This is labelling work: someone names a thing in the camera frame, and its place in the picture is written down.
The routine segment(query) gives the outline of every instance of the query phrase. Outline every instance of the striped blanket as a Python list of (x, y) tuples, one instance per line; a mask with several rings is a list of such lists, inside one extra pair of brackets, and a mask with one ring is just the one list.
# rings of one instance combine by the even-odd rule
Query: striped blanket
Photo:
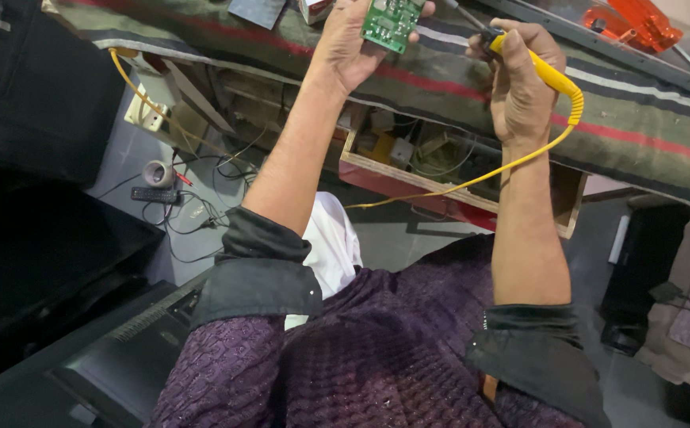
[[(300, 83), (323, 23), (304, 23), (288, 0), (272, 31), (230, 15), (228, 0), (53, 0), (62, 18), (99, 48), (124, 46)], [(467, 4), (486, 21), (500, 15)], [(462, 130), (492, 135), (487, 65), (466, 58), (473, 30), (438, 2), (419, 21), (417, 46), (390, 54), (352, 98)], [(610, 58), (559, 40), (568, 76), (585, 93), (580, 125), (552, 152), (567, 166), (690, 204), (690, 94)], [(561, 97), (553, 134), (566, 126)]]

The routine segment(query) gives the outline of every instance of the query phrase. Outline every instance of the remote control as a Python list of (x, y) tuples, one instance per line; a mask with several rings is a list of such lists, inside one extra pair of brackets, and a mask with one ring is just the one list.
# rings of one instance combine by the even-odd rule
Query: remote control
[(176, 203), (178, 200), (178, 190), (132, 187), (131, 199), (143, 200), (145, 202)]

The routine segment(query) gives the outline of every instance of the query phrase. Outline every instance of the gray tile floor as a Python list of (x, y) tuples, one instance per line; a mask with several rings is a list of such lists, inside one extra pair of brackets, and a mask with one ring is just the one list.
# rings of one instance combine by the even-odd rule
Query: gray tile floor
[[(132, 94), (126, 93), (121, 104), (124, 111)], [(113, 131), (107, 157), (97, 185), (91, 195), (101, 194), (122, 179), (140, 171), (152, 159), (169, 159), (171, 150), (163, 143), (133, 126), (119, 122)], [(222, 179), (212, 189), (210, 168), (214, 160), (198, 160), (186, 175), (193, 180), (200, 196), (215, 203), (218, 209), (227, 209), (241, 200), (238, 182)], [(122, 186), (103, 200), (122, 210), (141, 216), (141, 203), (129, 198), (130, 187), (140, 186), (140, 179)], [(366, 190), (352, 187), (324, 174), (319, 190), (337, 195), (343, 204), (370, 202), (381, 197)], [(204, 219), (198, 214), (199, 204), (192, 201), (180, 210), (173, 226), (180, 230), (196, 227)], [(587, 355), (596, 364), (604, 392), (604, 408), (615, 428), (673, 428), (688, 426), (667, 416), (663, 411), (665, 382), (645, 365), (604, 348), (600, 342), (603, 321), (596, 308), (601, 303), (612, 266), (606, 262), (619, 218), (627, 213), (623, 200), (586, 204), (581, 210), (577, 229), (564, 244), (572, 277), (573, 299), (578, 308), (581, 334)], [(155, 219), (159, 212), (147, 213)], [(438, 248), (463, 238), (470, 233), (486, 233), (459, 222), (433, 222), (411, 212), (406, 203), (393, 203), (366, 210), (351, 210), (350, 219), (359, 234), (361, 256), (369, 268), (398, 270)], [(195, 258), (220, 247), (223, 230), (205, 230), (192, 235), (176, 235), (172, 245), (180, 258)], [(194, 264), (181, 263), (170, 256), (164, 241), (148, 272), (152, 281), (168, 279), (183, 284), (208, 268), (211, 260)]]

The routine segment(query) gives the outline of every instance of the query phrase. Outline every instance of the orange plastic object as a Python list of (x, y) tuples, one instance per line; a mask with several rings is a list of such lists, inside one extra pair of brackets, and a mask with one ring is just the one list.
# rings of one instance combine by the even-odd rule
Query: orange plastic object
[(609, 5), (638, 32), (634, 40), (652, 48), (655, 52), (671, 48), (682, 37), (682, 31), (674, 28), (670, 20), (651, 0), (608, 1)]
[(641, 44), (638, 31), (608, 6), (594, 6), (588, 9), (583, 15), (582, 24), (596, 33), (604, 34), (620, 43), (629, 44), (647, 54), (656, 52), (650, 46)]

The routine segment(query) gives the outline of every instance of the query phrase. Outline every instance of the printed circuit board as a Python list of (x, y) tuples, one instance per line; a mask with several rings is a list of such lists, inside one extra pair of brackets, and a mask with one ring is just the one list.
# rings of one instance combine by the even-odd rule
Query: printed circuit board
[(371, 0), (361, 37), (402, 54), (425, 1)]

